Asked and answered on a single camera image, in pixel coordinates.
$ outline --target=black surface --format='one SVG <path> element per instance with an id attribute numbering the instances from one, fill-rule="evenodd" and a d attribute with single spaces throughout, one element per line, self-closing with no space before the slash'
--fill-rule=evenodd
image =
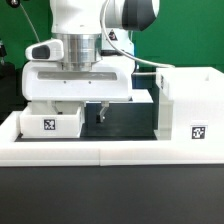
<path id="1" fill-rule="evenodd" d="M 224 165 L 0 168 L 2 224 L 223 224 Z"/>

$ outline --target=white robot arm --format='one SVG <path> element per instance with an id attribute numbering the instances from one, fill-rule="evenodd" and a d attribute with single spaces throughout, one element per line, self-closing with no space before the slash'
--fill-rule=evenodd
<path id="1" fill-rule="evenodd" d="M 135 61 L 110 47 L 108 34 L 114 32 L 116 38 L 109 37 L 114 45 L 133 55 L 128 30 L 146 29 L 156 19 L 159 0 L 50 0 L 50 6 L 52 39 L 27 48 L 30 62 L 23 70 L 23 95 L 32 101 L 27 108 L 31 117 L 39 116 L 33 126 L 43 126 L 41 122 L 50 116 L 57 120 L 58 129 L 72 125 L 76 130 L 72 136 L 79 137 L 86 103 L 102 103 L 102 122 L 110 102 L 132 99 Z M 76 117 L 74 123 L 68 122 L 70 115 Z M 44 128 L 34 132 L 23 121 L 25 138 L 71 137 Z"/>

